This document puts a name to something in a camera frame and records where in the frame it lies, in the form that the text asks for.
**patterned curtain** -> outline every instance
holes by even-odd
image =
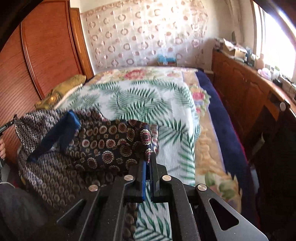
[[[203,61],[208,15],[198,0],[125,0],[81,14],[95,73],[107,68],[157,65],[157,55],[178,66]]]

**blue object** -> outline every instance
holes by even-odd
[[[80,127],[80,120],[73,111],[68,111],[58,123],[47,133],[37,148],[29,155],[28,162],[36,162],[38,158],[48,152],[59,140],[61,150],[65,151],[73,140],[76,130]]]
[[[144,161],[143,168],[142,168],[142,199],[146,200],[146,173],[147,168],[149,164]]]
[[[211,96],[209,112],[221,148],[224,166],[232,178],[237,177],[242,189],[242,215],[258,227],[254,184],[241,143],[220,97],[204,72],[196,72],[200,86]]]
[[[160,54],[157,55],[157,61],[159,63],[163,63],[164,65],[167,65],[168,62],[170,62],[170,63],[176,63],[177,62],[176,58],[165,58],[163,55],[160,55]]]

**wooden wardrobe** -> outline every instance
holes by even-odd
[[[79,11],[69,0],[43,1],[21,22],[0,52],[0,126],[34,110],[75,74],[93,76],[80,27]],[[16,163],[20,143],[13,127],[3,139],[6,161]]]

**person's hand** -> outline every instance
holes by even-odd
[[[0,158],[4,159],[6,157],[5,154],[5,143],[3,141],[3,139],[0,139]]]

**blue blanket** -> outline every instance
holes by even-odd
[[[244,151],[232,126],[230,117],[209,78],[202,71],[196,72],[200,86],[211,96],[209,112],[222,152],[226,172],[236,175],[242,189],[242,215],[258,227],[253,180]]]

